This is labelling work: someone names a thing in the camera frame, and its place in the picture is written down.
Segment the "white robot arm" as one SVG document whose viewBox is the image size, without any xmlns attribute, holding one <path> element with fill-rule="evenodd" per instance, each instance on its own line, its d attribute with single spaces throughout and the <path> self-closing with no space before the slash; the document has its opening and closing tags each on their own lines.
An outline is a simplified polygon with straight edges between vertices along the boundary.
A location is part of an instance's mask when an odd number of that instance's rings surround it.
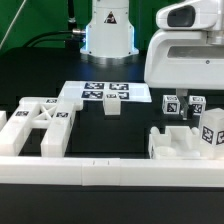
<svg viewBox="0 0 224 224">
<path fill-rule="evenodd" d="M 116 64 L 138 55 L 129 0 L 93 0 L 83 58 Z M 146 56 L 151 88 L 224 90 L 224 0 L 182 0 L 156 14 Z"/>
</svg>

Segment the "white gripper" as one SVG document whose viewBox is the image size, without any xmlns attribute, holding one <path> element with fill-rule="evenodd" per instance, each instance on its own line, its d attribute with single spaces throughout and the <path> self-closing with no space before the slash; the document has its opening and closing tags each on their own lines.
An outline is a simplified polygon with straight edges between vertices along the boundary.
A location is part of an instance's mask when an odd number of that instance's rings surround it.
<svg viewBox="0 0 224 224">
<path fill-rule="evenodd" d="M 186 120 L 187 89 L 224 89 L 224 0 L 182 0 L 160 9 L 156 24 L 144 81 L 177 89 Z"/>
</svg>

